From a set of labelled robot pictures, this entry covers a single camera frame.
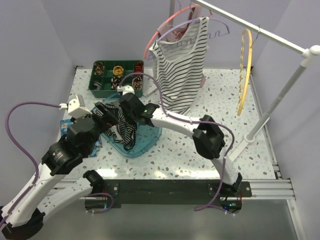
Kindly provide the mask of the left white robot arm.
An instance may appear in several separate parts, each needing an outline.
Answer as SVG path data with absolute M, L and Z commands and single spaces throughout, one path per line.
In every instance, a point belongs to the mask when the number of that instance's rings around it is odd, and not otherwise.
M 45 221 L 56 212 L 82 197 L 107 196 L 105 183 L 95 170 L 86 171 L 70 187 L 48 196 L 51 189 L 92 154 L 100 135 L 118 123 L 114 110 L 101 102 L 95 111 L 80 106 L 72 110 L 72 125 L 66 134 L 51 145 L 35 174 L 20 193 L 0 208 L 0 226 L 7 240 L 28 240 L 36 235 Z

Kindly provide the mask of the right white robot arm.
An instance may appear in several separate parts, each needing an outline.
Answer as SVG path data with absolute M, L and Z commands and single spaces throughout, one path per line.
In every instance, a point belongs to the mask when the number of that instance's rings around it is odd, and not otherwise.
M 216 123 L 211 116 L 189 117 L 166 111 L 158 104 L 144 105 L 133 93 L 121 96 L 119 103 L 127 121 L 169 129 L 191 138 L 196 152 L 210 160 L 218 171 L 223 192 L 233 197 L 241 190 L 243 178 L 228 156 L 230 149 L 226 147 L 225 135 L 221 130 L 224 126 Z

